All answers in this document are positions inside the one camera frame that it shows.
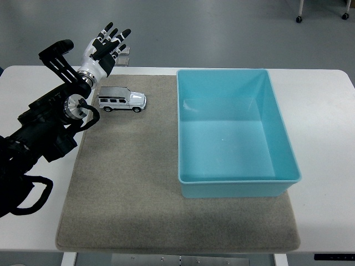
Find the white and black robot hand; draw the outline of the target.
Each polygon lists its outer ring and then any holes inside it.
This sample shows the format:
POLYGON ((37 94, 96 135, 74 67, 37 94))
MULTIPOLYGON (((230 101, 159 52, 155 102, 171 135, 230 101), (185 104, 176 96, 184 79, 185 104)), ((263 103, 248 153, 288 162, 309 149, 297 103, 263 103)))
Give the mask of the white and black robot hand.
POLYGON ((119 33, 117 28, 112 27, 113 23, 110 22, 90 41, 78 70, 90 73, 97 81, 110 75, 118 55, 126 48, 123 42, 131 33, 131 29, 119 33))

